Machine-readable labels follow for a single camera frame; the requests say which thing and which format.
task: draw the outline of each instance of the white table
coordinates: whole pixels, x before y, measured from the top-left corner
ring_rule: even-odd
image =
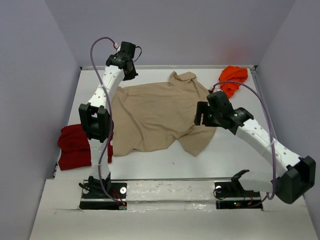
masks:
[[[222,69],[174,69],[178,74],[194,72],[210,87]],[[161,82],[172,69],[138,70],[139,77],[122,86]],[[252,75],[246,83],[255,88]],[[98,84],[93,71],[82,71],[69,125],[80,123],[78,107],[86,103]],[[245,107],[266,128],[260,103],[243,87],[231,99],[235,108]],[[261,172],[271,167],[245,142],[217,129],[209,146],[198,156],[184,152],[179,142],[167,150],[132,152],[115,157],[113,179],[127,182],[128,210],[80,210],[78,183],[89,176],[89,168],[56,172],[47,180],[34,222],[31,240],[316,240],[304,199],[288,205],[277,197],[259,209],[216,210],[213,180],[174,180],[231,177],[242,169]]]

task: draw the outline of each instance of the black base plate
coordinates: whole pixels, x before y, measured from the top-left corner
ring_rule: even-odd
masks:
[[[230,181],[216,181],[214,183],[215,189],[220,186],[221,192],[215,191],[215,196],[218,200],[222,199],[235,199],[235,198],[249,198],[250,193],[253,198],[261,198],[260,192],[245,191],[241,189],[235,189],[234,185]]]
[[[110,196],[115,199],[119,199],[116,195],[114,195],[114,190],[118,193],[119,197],[123,200],[125,206],[122,203],[118,203],[109,199],[106,194],[100,190],[90,191],[88,193],[86,190],[82,191],[81,201],[79,208],[82,210],[126,210],[127,202],[126,197],[127,193],[121,194],[120,189],[122,187],[127,188],[126,182],[112,182],[110,191],[108,192]]]

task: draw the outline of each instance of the red cloth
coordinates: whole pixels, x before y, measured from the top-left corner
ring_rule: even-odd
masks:
[[[248,70],[246,68],[238,67],[238,66],[227,66],[221,73],[219,77],[219,81],[237,81],[243,83],[248,78]],[[224,91],[228,98],[231,98],[235,91],[237,91],[240,87],[240,84],[236,83],[221,83],[220,89]]]
[[[107,149],[107,153],[108,153],[108,164],[110,164],[112,162],[112,156],[114,154],[114,148],[113,146],[111,145],[111,140],[109,142],[109,145],[108,145],[108,149]]]
[[[58,164],[62,171],[91,166],[90,145],[81,124],[62,128],[58,146],[61,148]]]

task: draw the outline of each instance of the beige shirt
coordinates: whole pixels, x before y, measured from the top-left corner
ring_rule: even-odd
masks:
[[[173,72],[168,82],[119,87],[111,103],[113,154],[167,149],[179,140],[186,152],[198,155],[216,131],[194,124],[197,102],[207,101],[208,94],[192,72]]]

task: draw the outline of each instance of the screw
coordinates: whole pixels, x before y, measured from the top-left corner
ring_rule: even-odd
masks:
[[[127,188],[126,187],[122,187],[122,188],[120,188],[120,193],[121,194],[125,194],[127,192]]]

